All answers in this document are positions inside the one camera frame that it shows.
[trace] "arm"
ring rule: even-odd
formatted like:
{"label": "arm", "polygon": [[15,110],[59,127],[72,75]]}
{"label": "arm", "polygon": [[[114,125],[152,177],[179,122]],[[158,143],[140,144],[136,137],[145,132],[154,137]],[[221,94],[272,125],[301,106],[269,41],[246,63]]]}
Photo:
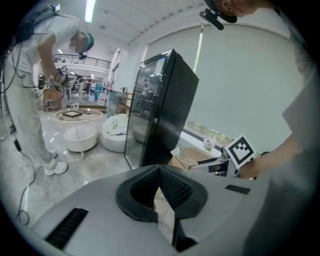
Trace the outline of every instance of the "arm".
{"label": "arm", "polygon": [[52,47],[55,42],[56,37],[51,33],[42,40],[36,48],[41,59],[41,67],[46,78],[49,78],[50,76],[55,78],[58,74],[55,63],[52,59]]}
{"label": "arm", "polygon": [[257,177],[264,169],[276,167],[297,153],[298,147],[293,135],[291,135],[274,151],[264,154],[242,166],[239,171],[239,177],[243,179]]}

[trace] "glass door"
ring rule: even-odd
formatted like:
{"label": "glass door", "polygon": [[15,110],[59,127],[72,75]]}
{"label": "glass door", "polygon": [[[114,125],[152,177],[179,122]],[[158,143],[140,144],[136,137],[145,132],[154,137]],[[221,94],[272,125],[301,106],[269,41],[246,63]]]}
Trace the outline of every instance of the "glass door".
{"label": "glass door", "polygon": [[141,159],[155,120],[155,111],[162,87],[162,71],[166,57],[147,63],[140,68],[128,123],[126,151],[124,153],[132,169],[141,167]]}

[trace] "ceiling light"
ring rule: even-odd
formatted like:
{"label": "ceiling light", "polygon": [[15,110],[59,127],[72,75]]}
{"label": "ceiling light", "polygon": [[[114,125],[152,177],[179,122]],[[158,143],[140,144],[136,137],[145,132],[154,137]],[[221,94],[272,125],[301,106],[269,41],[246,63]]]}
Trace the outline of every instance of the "ceiling light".
{"label": "ceiling light", "polygon": [[85,16],[84,16],[85,22],[88,22],[88,23],[92,22],[92,16],[94,15],[95,4],[96,4],[96,0],[86,0]]}

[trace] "black vent grille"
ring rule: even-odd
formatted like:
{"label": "black vent grille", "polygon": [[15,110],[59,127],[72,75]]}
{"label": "black vent grille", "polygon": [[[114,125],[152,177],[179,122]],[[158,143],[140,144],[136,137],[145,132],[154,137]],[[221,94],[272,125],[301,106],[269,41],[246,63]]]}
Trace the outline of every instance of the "black vent grille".
{"label": "black vent grille", "polygon": [[85,209],[74,208],[46,238],[46,241],[62,250],[87,214],[88,211]]}

